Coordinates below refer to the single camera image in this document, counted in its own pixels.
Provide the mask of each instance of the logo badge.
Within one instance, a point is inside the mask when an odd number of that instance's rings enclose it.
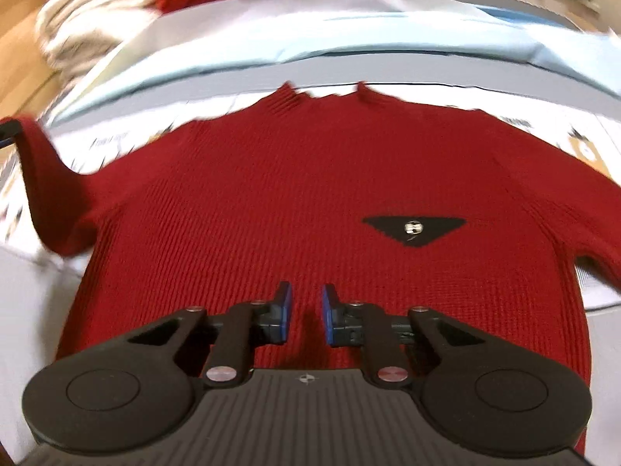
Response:
[[[466,223],[458,217],[421,216],[366,217],[362,222],[406,247],[423,247]]]
[[[304,385],[310,385],[313,382],[317,381],[317,377],[311,375],[310,373],[304,373],[302,376],[298,376],[297,380],[302,382]]]

